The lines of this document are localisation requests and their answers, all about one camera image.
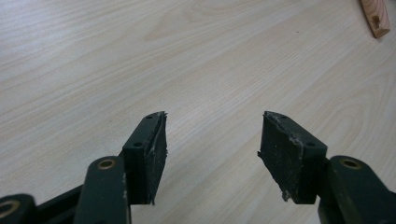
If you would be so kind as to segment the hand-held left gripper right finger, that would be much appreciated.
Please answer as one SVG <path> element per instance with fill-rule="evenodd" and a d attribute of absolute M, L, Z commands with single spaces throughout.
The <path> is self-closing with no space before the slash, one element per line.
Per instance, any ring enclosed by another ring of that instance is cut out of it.
<path fill-rule="evenodd" d="M 263 114 L 258 156 L 279 185 L 284 201 L 313 204 L 318 195 L 318 171 L 327 146 L 286 115 Z"/>

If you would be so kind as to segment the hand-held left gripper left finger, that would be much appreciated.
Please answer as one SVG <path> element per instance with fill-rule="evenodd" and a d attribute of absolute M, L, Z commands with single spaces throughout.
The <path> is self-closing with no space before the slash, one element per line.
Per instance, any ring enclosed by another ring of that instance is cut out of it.
<path fill-rule="evenodd" d="M 122 147 L 129 204 L 155 204 L 167 157 L 164 111 L 146 115 Z"/>

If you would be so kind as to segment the wooden block with slot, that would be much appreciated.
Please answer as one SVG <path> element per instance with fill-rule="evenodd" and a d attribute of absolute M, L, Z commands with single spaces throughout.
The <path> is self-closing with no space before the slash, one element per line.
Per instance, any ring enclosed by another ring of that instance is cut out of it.
<path fill-rule="evenodd" d="M 361 6 L 375 38 L 390 31 L 389 16 L 385 0 L 360 0 Z"/>

